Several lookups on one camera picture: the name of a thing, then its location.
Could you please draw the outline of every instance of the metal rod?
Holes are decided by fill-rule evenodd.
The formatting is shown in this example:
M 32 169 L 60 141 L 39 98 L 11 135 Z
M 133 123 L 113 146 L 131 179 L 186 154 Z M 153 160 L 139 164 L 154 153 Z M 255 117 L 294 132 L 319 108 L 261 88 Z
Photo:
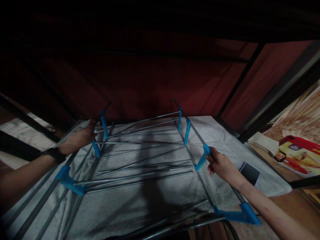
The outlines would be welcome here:
M 113 131 L 113 123 L 112 123 L 111 128 L 110 128 L 110 130 L 109 130 L 109 132 L 108 132 L 108 135 L 111 135 L 111 134 L 112 134 L 112 131 Z M 102 146 L 101 146 L 101 150 L 100 150 L 101 152 L 104 150 L 104 147 L 105 147 L 105 145 L 102 145 Z M 97 166 L 98 166 L 98 163 L 99 163 L 100 158 L 97 158 L 96 161 L 94 162 L 92 168 L 91 168 L 90 171 L 89 171 L 89 174 L 88 174 L 86 180 L 92 179 L 92 177 L 93 177 L 93 175 L 94 175 L 94 172 L 95 172 L 95 170 L 96 170 L 96 168 L 97 168 Z M 62 240 L 65 240 L 65 238 L 66 238 L 67 235 L 68 235 L 68 232 L 69 232 L 69 230 L 70 230 L 70 228 L 71 228 L 71 225 L 72 225 L 72 223 L 73 223 L 73 221 L 74 221 L 74 218 L 75 218 L 75 216 L 76 216 L 76 214 L 77 214 L 77 212 L 78 212 L 79 206 L 80 206 L 81 201 L 82 201 L 82 199 L 83 199 L 83 196 L 84 196 L 84 195 L 82 195 L 82 196 L 77 196 L 77 197 L 74 199 L 74 201 L 71 203 L 71 206 L 73 206 L 73 208 L 72 208 L 72 210 L 71 210 L 70 215 L 67 217 L 67 225 L 66 225 L 66 227 L 65 227 L 65 229 L 64 229 L 64 231 L 63 231 L 63 233 L 62 233 L 62 236 L 61 236 L 61 239 L 62 239 Z
M 70 158 L 68 159 L 68 161 L 66 162 L 65 166 L 69 166 L 71 164 L 71 162 L 73 161 L 73 159 L 75 158 L 75 156 L 77 155 L 78 151 L 74 152 Z M 36 207 L 32 210 L 32 212 L 30 213 L 29 217 L 27 218 L 27 220 L 23 223 L 23 225 L 20 227 L 19 231 L 16 233 L 16 235 L 14 236 L 14 240 L 17 239 L 22 239 L 23 236 L 25 235 L 25 233 L 27 232 L 27 230 L 29 229 L 30 225 L 32 224 L 32 222 L 34 221 L 34 219 L 36 218 L 36 216 L 38 215 L 38 213 L 40 212 L 40 210 L 42 209 L 43 205 L 46 203 L 46 201 L 48 200 L 48 198 L 50 197 L 51 193 L 53 192 L 53 190 L 55 189 L 55 187 L 58 185 L 60 180 L 58 179 L 54 179 L 53 182 L 51 183 L 51 185 L 48 187 L 47 191 L 44 193 L 44 195 L 42 196 L 42 198 L 40 199 L 40 201 L 38 202 L 38 204 L 36 205 Z
M 243 82 L 243 80 L 245 79 L 246 75 L 250 71 L 250 68 L 252 67 L 252 65 L 254 64 L 256 59 L 258 58 L 258 56 L 259 56 L 260 52 L 262 51 L 262 49 L 264 48 L 264 46 L 265 46 L 265 43 L 259 43 L 258 46 L 256 47 L 256 49 L 254 50 L 254 52 L 253 52 L 253 54 L 252 54 L 252 56 L 250 58 L 250 61 L 247 63 L 247 65 L 243 69 L 240 77 L 238 78 L 237 82 L 233 86 L 233 88 L 232 88 L 231 92 L 229 93 L 227 99 L 224 101 L 223 106 L 222 106 L 222 108 L 220 109 L 220 111 L 218 113 L 219 117 L 221 117 L 222 113 L 227 108 L 227 106 L 230 103 L 232 97 L 237 92 L 238 88 L 240 87 L 241 83 Z
M 72 119 L 78 119 L 77 115 L 73 112 L 71 107 L 67 104 L 67 102 L 63 99 L 60 92 L 53 86 L 51 81 L 49 81 L 45 75 L 42 74 L 40 69 L 34 64 L 26 55 L 19 52 L 17 49 L 12 48 L 16 53 L 18 59 L 31 71 L 31 73 L 36 77 L 36 79 L 42 83 L 44 88 L 57 100 L 60 105 L 64 108 L 64 110 L 72 117 Z
M 160 180 L 160 179 L 165 179 L 165 178 L 177 177 L 177 176 L 186 175 L 186 174 L 191 174 L 191 173 L 193 173 L 193 171 L 182 172 L 182 173 L 175 173 L 175 174 L 171 174 L 171 175 L 167 175 L 167 176 L 162 176 L 162 177 L 149 178 L 149 179 L 146 179 L 146 180 L 140 180 L 140 181 L 135 181 L 135 182 L 130 182 L 130 183 L 123 183 L 123 184 L 118 184 L 118 185 L 112 185 L 112 186 L 105 187 L 105 188 L 98 188 L 98 189 L 94 189 L 94 190 L 89 190 L 89 191 L 87 191 L 86 193 L 94 193 L 94 192 L 100 192 L 100 191 L 105 191 L 105 190 L 109 190 L 109 189 L 115 189 L 115 188 L 120 188 L 120 187 L 127 187 L 127 186 L 132 186 L 132 185 L 136 185 L 136 184 L 140 184 L 140 183 L 145 183 L 145 182 L 149 182 L 149 181 L 155 181 L 155 180 Z
M 151 134 L 151 133 L 158 133 L 158 132 L 168 132 L 168 131 L 175 131 L 175 128 L 172 129 L 164 129 L 164 130 L 156 130 L 156 131 L 148 131 L 148 132 L 140 132 L 140 133 L 129 133 L 129 134 L 121 134 L 122 135 L 133 135 L 133 134 Z
M 198 133 L 198 131 L 196 130 L 196 128 L 193 126 L 193 124 L 190 122 L 190 126 L 192 127 L 192 129 L 194 130 L 194 132 L 196 133 L 196 135 L 198 136 L 198 138 L 200 139 L 201 143 L 203 145 L 206 144 L 206 142 L 202 139 L 202 137 L 200 136 L 200 134 Z
M 175 129 L 157 130 L 157 131 L 140 132 L 140 133 L 119 134 L 119 135 L 116 135 L 116 137 L 128 136 L 128 135 L 153 134 L 153 133 L 158 133 L 158 132 L 168 132 L 168 131 L 173 131 L 173 130 L 175 130 Z
M 133 145 L 183 145 L 183 143 L 171 142 L 96 142 L 97 144 L 133 144 Z
M 54 135 L 53 132 L 50 132 L 47 128 L 39 124 L 37 121 L 35 121 L 33 118 L 31 118 L 28 114 L 21 111 L 18 107 L 16 107 L 14 104 L 12 104 L 7 98 L 2 97 L 0 95 L 0 104 L 8 110 L 13 115 L 17 116 L 19 119 L 21 119 L 23 122 L 28 124 L 30 127 L 34 128 L 38 132 L 43 133 L 48 138 L 50 138 L 54 142 L 59 142 L 60 138 L 58 138 L 56 135 Z
M 153 120 L 153 119 L 157 119 L 157 118 L 161 118 L 161 117 L 169 116 L 169 115 L 172 115 L 172 114 L 175 114 L 175 113 L 179 113 L 179 111 L 178 111 L 178 112 L 173 112 L 173 113 L 168 113 L 168 114 L 161 115 L 161 116 L 158 116 L 158 117 L 148 118 L 148 119 L 141 120 L 141 121 L 138 121 L 138 122 L 122 124 L 122 125 L 119 125 L 119 126 L 115 126 L 113 129 L 118 128 L 118 127 L 127 126 L 127 125 L 130 125 L 130 124 L 141 123 L 141 122 L 145 122 L 145 121 L 148 121 L 148 120 Z
M 190 157 L 193 165 L 195 166 L 196 163 L 195 163 L 195 161 L 194 161 L 194 158 L 193 158 L 191 152 L 189 151 L 189 149 L 188 149 L 187 146 L 185 146 L 185 148 L 186 148 L 186 150 L 187 150 L 187 153 L 188 153 L 188 155 L 189 155 L 189 157 Z M 211 197 L 210 197 L 209 192 L 207 191 L 207 189 L 206 189 L 206 187 L 205 187 L 205 185 L 204 185 L 204 182 L 203 182 L 203 180 L 202 180 L 202 177 L 201 177 L 200 173 L 197 172 L 197 171 L 196 171 L 196 173 L 198 174 L 198 178 L 199 178 L 199 180 L 200 180 L 200 182 L 201 182 L 201 184 L 202 184 L 202 187 L 203 187 L 204 192 L 205 192 L 206 195 L 207 195 L 207 198 L 208 198 L 208 200 L 209 200 L 209 202 L 210 202 L 210 205 L 211 205 L 212 207 L 214 207 L 213 201 L 212 201 L 212 199 L 211 199 Z
M 186 163 L 181 163 L 181 164 L 174 165 L 174 166 L 185 166 L 185 165 L 186 165 Z M 127 180 L 128 180 L 128 179 L 122 179 L 122 180 L 112 181 L 112 182 L 108 182 L 108 183 L 104 183 L 104 184 L 99 184 L 99 185 L 95 185 L 95 186 L 90 186 L 90 187 L 88 188 L 88 190 L 101 188 L 101 187 L 104 187 L 104 186 L 108 186 L 108 185 L 110 185 L 110 184 L 115 184 L 115 183 L 123 182 L 123 181 L 127 181 Z
M 165 227 L 165 228 L 163 228 L 161 230 L 158 230 L 158 231 L 153 232 L 153 233 L 151 233 L 151 234 L 149 234 L 149 235 L 147 235 L 147 236 L 145 236 L 143 238 L 138 238 L 138 239 L 139 240 L 148 240 L 148 239 L 151 239 L 151 238 L 159 237 L 162 234 L 165 234 L 165 233 L 167 233 L 169 231 L 174 230 L 175 228 L 177 228 L 179 225 L 183 224 L 186 220 L 188 220 L 190 218 L 197 219 L 197 218 L 202 217 L 202 216 L 204 216 L 206 214 L 208 214 L 208 211 L 202 211 L 200 213 L 193 214 L 193 215 L 191 215 L 189 217 L 181 219 L 179 222 L 173 223 L 168 227 Z
M 76 182 L 76 183 L 74 183 L 74 185 L 86 185 L 86 184 L 113 182 L 113 181 L 117 181 L 117 180 L 129 180 L 132 178 L 149 176 L 149 175 L 156 174 L 156 173 L 170 172 L 170 171 L 189 168 L 189 167 L 192 167 L 192 165 L 168 167 L 168 168 L 157 169 L 157 170 L 153 170 L 153 171 L 149 171 L 149 172 L 128 175 L 128 176 L 124 176 L 124 177 L 105 178 L 105 179 L 96 179 L 96 180 L 90 180 L 90 181 Z
M 22 158 L 29 162 L 40 157 L 41 152 L 25 142 L 0 131 L 0 151 Z
M 100 175 L 100 177 L 105 176 L 105 175 L 110 174 L 110 173 L 113 173 L 113 172 L 120 171 L 121 169 L 125 169 L 125 168 L 128 168 L 128 167 L 132 167 L 132 166 L 134 166 L 134 165 L 137 165 L 137 164 L 140 164 L 140 163 L 149 161 L 149 160 L 154 159 L 154 158 L 157 158 L 157 157 L 164 156 L 164 155 L 166 155 L 166 154 L 169 154 L 169 153 L 172 153 L 172 152 L 174 152 L 174 151 L 177 151 L 177 150 L 179 150 L 179 149 L 181 149 L 181 148 L 183 148 L 183 147 L 179 147 L 179 148 L 173 149 L 173 150 L 171 150 L 171 151 L 168 151 L 168 152 L 165 152 L 165 153 L 161 153 L 161 154 L 159 154 L 159 155 L 155 155 L 155 156 L 153 156 L 153 157 L 145 158 L 145 159 L 142 159 L 142 160 L 140 160 L 140 161 L 137 161 L 137 162 L 134 162 L 134 163 L 125 165 L 125 166 L 123 166 L 123 167 L 120 167 L 120 168 L 117 168 L 117 169 L 115 169 L 115 170 L 112 170 L 111 172 L 104 173 L 104 174 Z
M 206 202 L 208 202 L 208 200 L 202 200 L 201 202 L 198 202 L 198 203 L 196 203 L 196 204 L 193 204 L 193 205 L 190 206 L 190 207 L 185 207 L 184 209 L 182 209 L 182 210 L 180 210 L 180 211 L 178 211 L 178 212 L 175 212 L 175 213 L 169 215 L 168 217 L 166 217 L 166 218 L 164 218 L 164 219 L 161 219 L 161 220 L 158 221 L 158 222 L 155 222 L 155 223 L 153 223 L 153 224 L 151 224 L 151 225 L 149 225 L 149 226 L 139 228 L 139 229 L 137 229 L 137 230 L 135 230 L 135 231 L 133 231 L 133 232 L 131 232 L 131 233 L 129 233 L 129 234 L 126 234 L 126 235 L 122 236 L 120 239 L 133 238 L 134 236 L 137 236 L 137 235 L 139 235 L 139 234 L 141 234 L 141 233 L 144 233 L 144 232 L 146 232 L 146 231 L 149 231 L 149 230 L 152 229 L 152 228 L 155 228 L 155 227 L 158 227 L 158 226 L 160 226 L 160 225 L 162 225 L 162 224 L 165 224 L 166 222 L 170 221 L 170 220 L 171 220 L 172 218 L 174 218 L 175 216 L 178 216 L 178 215 L 182 214 L 183 212 L 190 211 L 190 210 L 192 210 L 192 209 L 194 209 L 194 208 L 197 208 L 197 207 L 201 206 L 202 204 L 204 204 L 204 203 L 206 203 Z
M 174 165 L 174 164 L 178 164 L 178 163 L 188 163 L 189 161 L 191 161 L 191 159 L 187 159 L 187 160 L 180 160 L 180 161 L 174 161 L 174 162 L 162 162 L 162 163 L 155 163 L 155 164 L 148 164 L 148 165 L 142 165 L 142 166 L 137 166 L 137 167 L 131 167 L 131 168 L 126 168 L 123 170 L 132 170 L 132 169 L 139 169 L 139 168 L 149 168 L 149 167 L 157 167 L 157 166 L 163 166 L 163 165 Z M 101 170 L 98 173 L 105 173 L 105 172 L 111 172 L 114 169 L 108 169 L 108 170 Z
M 202 139 L 202 137 L 200 136 L 200 134 L 198 133 L 198 131 L 196 130 L 196 128 L 193 126 L 193 124 L 190 122 L 190 126 L 192 127 L 192 129 L 194 130 L 194 132 L 196 133 L 196 135 L 198 136 L 198 138 L 200 139 L 200 141 L 201 141 L 201 143 L 203 144 L 203 145 L 205 145 L 206 143 L 205 143 L 205 141 Z M 212 157 L 212 159 L 214 159 L 214 156 L 213 156 L 213 154 L 212 154 L 212 152 L 210 152 L 210 156 Z M 239 199 L 239 201 L 241 202 L 241 203 L 245 203 L 246 201 L 244 200 L 244 198 L 243 198 L 243 196 L 238 192 L 238 190 L 236 190 L 235 188 L 233 188 L 231 185 L 230 185 L 230 187 L 231 187 L 231 189 L 233 190 L 233 192 L 235 193 L 235 195 L 237 196 L 237 198 Z
M 130 137 L 130 136 L 160 136 L 160 135 L 177 135 L 178 133 L 129 133 L 124 135 L 110 136 L 111 137 Z
M 142 148 L 142 149 L 133 150 L 133 151 L 129 151 L 129 152 L 113 154 L 113 155 L 105 156 L 103 158 L 115 157 L 115 156 L 125 155 L 125 154 L 129 154 L 129 153 L 134 153 L 134 152 L 141 152 L 141 151 L 144 151 L 144 150 L 148 150 L 148 149 L 152 149 L 152 148 L 165 147 L 165 146 L 166 145 L 158 145 L 158 146 L 153 146 L 153 147 L 147 147 L 147 148 Z
M 89 148 L 89 150 L 87 151 L 87 153 L 84 155 L 81 163 L 79 164 L 76 172 L 74 173 L 73 177 L 75 177 L 77 175 L 77 173 L 80 171 L 80 169 L 82 168 L 85 160 L 87 159 L 88 155 L 90 154 L 91 152 L 91 149 L 92 149 L 92 146 Z M 49 226 L 50 222 L 52 221 L 54 215 L 56 214 L 57 210 L 59 209 L 60 207 L 60 204 L 62 202 L 62 200 L 65 198 L 65 196 L 67 195 L 68 193 L 68 188 L 65 188 L 65 190 L 63 191 L 62 195 L 60 196 L 58 202 L 56 203 L 56 205 L 54 206 L 54 208 L 52 209 L 49 217 L 47 218 L 46 222 L 44 223 L 44 225 L 42 226 L 40 232 L 38 233 L 37 237 L 35 240 L 40 240 L 43 236 L 43 234 L 45 233 L 45 231 L 47 230 L 47 227 Z
M 32 193 L 28 196 L 28 198 L 22 203 L 22 205 L 18 208 L 18 210 L 12 215 L 12 217 L 6 222 L 4 225 L 5 228 L 8 228 L 14 220 L 20 215 L 20 213 L 24 210 L 24 208 L 28 205 L 31 199 L 37 194 L 40 188 L 44 185 L 44 183 L 48 180 L 48 178 L 52 175 L 52 173 L 57 169 L 58 166 L 55 166 L 47 175 L 43 178 L 43 180 L 38 184 L 38 186 L 32 191 Z
M 210 224 L 210 223 L 219 222 L 219 221 L 224 220 L 224 219 L 225 219 L 224 216 L 215 216 L 215 217 L 213 217 L 211 219 L 208 219 L 208 220 L 204 220 L 204 221 L 201 221 L 201 222 L 196 222 L 196 223 L 187 224 L 185 226 L 178 227 L 176 230 L 170 232 L 168 235 L 172 235 L 172 234 L 178 233 L 178 232 L 187 231 L 187 230 L 192 229 L 192 228 L 198 228 L 198 227 Z
M 126 131 L 126 132 L 123 132 L 123 133 L 118 133 L 118 134 L 115 134 L 114 136 L 119 136 L 119 135 L 122 135 L 122 134 L 127 134 L 127 133 L 133 133 L 133 132 L 137 132 L 137 131 L 141 131 L 143 129 L 148 129 L 148 128 L 152 128 L 154 126 L 159 126 L 161 124 L 165 124 L 165 123 L 168 123 L 168 122 L 172 122 L 172 121 L 175 121 L 175 120 L 178 120 L 179 118 L 175 118 L 175 119 L 171 119 L 169 121 L 165 121 L 165 122 L 162 122 L 162 123 L 157 123 L 157 124 L 154 124 L 154 125 L 151 125 L 151 126 L 147 126 L 147 127 L 143 127 L 143 128 L 138 128 L 138 129 L 134 129 L 134 130 L 130 130 L 130 131 Z

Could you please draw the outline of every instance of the striped fabric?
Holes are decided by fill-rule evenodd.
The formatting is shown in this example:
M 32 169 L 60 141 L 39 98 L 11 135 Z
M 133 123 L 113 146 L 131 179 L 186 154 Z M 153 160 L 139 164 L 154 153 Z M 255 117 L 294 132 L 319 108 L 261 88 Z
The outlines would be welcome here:
M 274 140 L 293 135 L 320 144 L 320 86 L 309 89 L 294 101 L 263 134 Z
M 29 113 L 28 115 L 42 126 L 49 130 L 53 130 L 53 127 L 41 118 L 38 118 L 32 113 Z M 40 151 L 45 151 L 55 145 L 55 142 L 47 138 L 43 133 L 38 132 L 18 118 L 0 125 L 0 130 L 31 145 L 32 147 L 39 149 Z M 1 151 L 0 160 L 12 169 L 17 169 L 28 163 L 28 161 Z

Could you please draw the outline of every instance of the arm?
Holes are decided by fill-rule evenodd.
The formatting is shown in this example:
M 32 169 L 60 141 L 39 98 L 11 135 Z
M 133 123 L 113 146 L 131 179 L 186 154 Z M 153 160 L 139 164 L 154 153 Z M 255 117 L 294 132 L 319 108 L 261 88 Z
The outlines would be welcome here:
M 309 230 L 297 223 L 249 183 L 226 155 L 219 153 L 213 147 L 210 147 L 210 149 L 214 156 L 214 159 L 208 155 L 206 156 L 210 163 L 208 166 L 210 175 L 217 173 L 219 177 L 245 196 L 280 239 L 316 239 Z
M 90 144 L 97 134 L 93 133 L 94 123 L 82 130 L 73 132 L 58 149 L 68 156 L 80 148 Z M 6 212 L 14 206 L 50 169 L 56 161 L 49 155 L 43 155 L 32 162 L 8 172 L 0 177 L 0 204 L 2 211 Z

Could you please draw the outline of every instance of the red fabric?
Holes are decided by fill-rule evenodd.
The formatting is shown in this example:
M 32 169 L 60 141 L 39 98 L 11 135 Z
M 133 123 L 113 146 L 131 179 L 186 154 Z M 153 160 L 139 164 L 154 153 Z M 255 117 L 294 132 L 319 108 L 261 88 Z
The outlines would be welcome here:
M 266 44 L 221 118 L 238 130 L 313 41 Z
M 172 97 L 189 116 L 215 116 L 245 64 L 123 56 L 85 48 L 126 48 L 249 58 L 257 46 L 255 43 L 128 29 L 40 15 L 19 24 L 28 41 L 47 46 L 32 48 L 25 54 L 61 93 L 76 115 L 79 118 L 95 118 L 112 99 L 113 103 L 106 113 L 109 121 L 144 119 L 175 111 L 177 108 L 171 101 Z M 267 45 L 224 112 L 223 119 L 238 129 L 309 44 Z M 72 123 L 68 113 L 30 71 L 18 72 L 18 65 L 21 64 L 16 60 L 10 71 L 5 67 L 2 69 L 4 81 L 10 81 L 5 83 L 4 93 L 60 128 Z

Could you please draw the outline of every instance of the hand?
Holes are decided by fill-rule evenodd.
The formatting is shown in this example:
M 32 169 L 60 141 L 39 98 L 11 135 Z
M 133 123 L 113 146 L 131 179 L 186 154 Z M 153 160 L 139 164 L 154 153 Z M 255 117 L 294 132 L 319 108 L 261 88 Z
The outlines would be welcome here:
M 210 163 L 208 166 L 210 175 L 217 173 L 219 177 L 233 187 L 246 181 L 245 177 L 238 171 L 226 155 L 219 153 L 214 147 L 210 147 L 210 150 L 214 157 L 212 159 L 211 156 L 206 155 L 206 158 Z
M 94 122 L 90 120 L 86 128 L 71 133 L 67 140 L 58 147 L 59 151 L 62 154 L 69 155 L 90 144 L 98 135 L 93 133 L 93 128 Z

